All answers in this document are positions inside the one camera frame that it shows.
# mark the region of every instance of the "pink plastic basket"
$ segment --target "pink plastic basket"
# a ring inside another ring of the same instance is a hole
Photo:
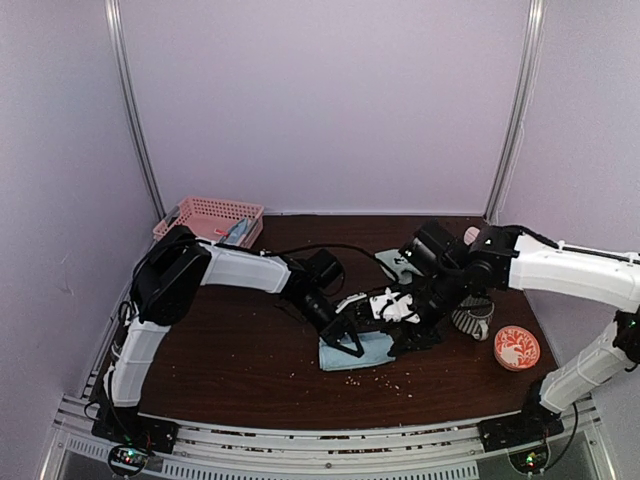
[[[236,243],[250,247],[262,232],[264,207],[251,203],[231,202],[214,198],[187,197],[171,210],[153,229],[153,236],[160,240],[176,225],[186,225],[199,237],[218,241],[231,227],[243,218],[249,220],[249,229]]]

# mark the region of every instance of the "red bowl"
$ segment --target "red bowl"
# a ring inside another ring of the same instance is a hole
[[[504,327],[493,340],[496,360],[507,370],[518,372],[533,367],[540,359],[536,337],[521,327]]]

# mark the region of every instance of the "blue cloth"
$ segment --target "blue cloth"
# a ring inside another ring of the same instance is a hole
[[[387,355],[387,352],[393,344],[393,339],[386,333],[369,332],[358,335],[364,355],[357,358],[348,353],[336,350],[320,339],[318,348],[318,356],[320,359],[320,368],[325,372],[333,372],[336,370],[354,370],[356,368],[375,367],[385,363],[393,362],[396,358]],[[342,340],[345,347],[355,348],[355,345],[349,337]]]
[[[249,219],[243,218],[238,223],[236,223],[233,227],[229,229],[229,235],[225,239],[224,243],[228,243],[229,245],[237,245],[240,241],[240,237],[247,233],[249,230]]]
[[[400,280],[399,283],[402,285],[410,284],[413,281],[414,275],[422,275],[420,270],[411,265],[409,260],[400,255],[400,252],[396,249],[378,252],[376,253],[376,258],[396,272]],[[387,277],[392,278],[386,269],[382,269],[382,271]]]

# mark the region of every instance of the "black cable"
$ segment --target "black cable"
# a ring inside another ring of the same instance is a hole
[[[350,245],[347,243],[314,243],[310,245],[305,245],[303,247],[291,248],[289,250],[284,250],[281,252],[264,252],[263,256],[281,257],[283,255],[291,255],[292,253],[306,252],[308,250],[318,250],[320,248],[342,248],[345,250],[353,250],[354,252],[358,252],[364,255],[365,257],[369,258],[370,260],[373,260],[374,262],[376,262],[378,265],[380,265],[380,267],[382,267],[383,270],[386,270],[391,276],[391,278],[393,279],[394,284],[400,283],[400,278],[398,277],[398,274],[391,267],[389,267],[389,265],[384,263],[382,260],[377,258],[374,254],[365,250],[364,248],[359,247],[357,245]]]
[[[322,292],[325,294],[325,296],[327,297],[335,297],[336,295],[338,295],[343,289],[344,289],[344,282],[347,279],[347,272],[342,272],[342,278],[340,279],[340,285],[338,285],[338,288],[336,289],[335,292]]]
[[[536,239],[537,241],[539,241],[543,245],[546,245],[547,247],[555,248],[556,250],[558,248],[560,248],[560,246],[557,244],[557,242],[554,242],[550,238],[547,238],[547,237],[545,237],[544,235],[542,235],[542,234],[540,234],[538,232],[534,232],[533,230],[531,230],[528,227],[525,227],[525,226],[522,226],[522,225],[506,225],[504,228],[505,229],[510,229],[510,230],[517,230],[518,233],[526,233],[527,235],[529,235],[530,237],[533,237],[534,239]]]
[[[569,437],[569,441],[567,442],[567,444],[562,449],[562,452],[560,452],[560,455],[558,455],[556,457],[556,459],[551,463],[551,465],[546,466],[544,468],[544,472],[545,473],[548,472],[549,470],[551,470],[553,467],[555,467],[558,464],[558,462],[560,460],[562,460],[562,457],[565,456],[565,454],[569,450],[569,447],[573,443],[573,439],[575,438],[576,432],[578,431],[578,417],[579,417],[579,415],[578,415],[578,407],[576,405],[576,402],[573,402],[573,411],[574,411],[574,413],[576,415],[576,418],[575,418],[575,423],[573,424],[573,430],[571,431],[571,436]]]
[[[129,432],[127,427],[125,427],[124,424],[120,421],[120,418],[116,413],[116,406],[113,404],[112,393],[113,393],[113,370],[109,372],[109,378],[107,379],[107,401],[109,402],[109,408],[111,409],[113,418],[116,419],[116,422],[118,422],[118,425],[120,425],[120,428],[124,432],[125,440],[133,443],[133,440],[134,440],[133,435],[131,435],[131,432]]]
[[[443,257],[446,254],[446,252],[441,253],[440,255],[438,255],[436,257],[436,262],[438,264],[438,268],[440,270],[442,270],[444,273],[446,273],[447,275],[451,275],[452,277],[459,277],[460,275],[462,275],[464,273],[463,270],[461,270],[460,268],[449,268],[447,266],[445,266],[444,261],[443,261]]]
[[[82,409],[84,411],[84,416],[87,417],[89,420],[91,420],[92,422],[97,422],[98,419],[92,417],[91,415],[89,415],[89,412],[87,412],[87,410],[89,409],[89,407],[91,407],[92,405],[95,405],[96,403],[98,403],[97,401],[93,401],[91,403],[87,403],[84,408]]]
[[[289,309],[286,307],[286,305],[279,305],[279,304],[276,303],[273,306],[276,307],[278,310],[284,312],[284,314],[287,315],[288,317],[293,318],[296,322],[298,322],[298,323],[307,323],[304,318],[296,317],[293,313],[291,313],[289,311]]]
[[[143,455],[146,456],[144,463],[138,465],[136,467],[135,470],[127,470],[123,467],[120,467],[120,470],[122,471],[118,471],[115,468],[113,468],[114,466],[111,464],[114,460],[118,460],[118,462],[120,462],[120,460],[117,458],[116,452],[118,450],[122,450],[123,448],[127,448],[127,449],[131,449],[131,450],[137,450],[139,452],[141,452]],[[111,470],[111,473],[118,475],[119,477],[127,477],[127,478],[131,478],[131,477],[135,477],[136,475],[138,475],[139,473],[141,473],[145,467],[147,466],[147,463],[149,462],[149,457],[147,455],[147,453],[143,452],[142,450],[140,450],[139,448],[136,447],[132,447],[131,445],[127,445],[127,444],[120,444],[120,445],[116,445],[114,446],[111,450],[109,450],[109,454],[107,455],[107,465],[109,466],[109,470]]]
[[[134,311],[133,304],[129,300],[123,300],[118,306],[118,321],[122,323],[129,319]]]
[[[235,252],[243,252],[248,253],[249,255],[255,255],[256,257],[262,257],[263,253],[261,250],[252,250],[247,247],[241,247],[239,245],[231,245],[230,243],[216,243],[216,248],[222,248],[224,250],[233,250]]]

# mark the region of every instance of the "lavender wall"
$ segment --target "lavender wall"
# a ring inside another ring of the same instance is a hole
[[[527,0],[124,0],[167,206],[482,213]]]
[[[34,478],[150,240],[114,63],[102,0],[0,4],[2,479]]]
[[[540,70],[524,143],[500,223],[553,238],[640,251],[640,4],[549,2]],[[559,361],[611,321],[610,308],[530,292]],[[640,376],[596,393],[622,478],[636,479]]]

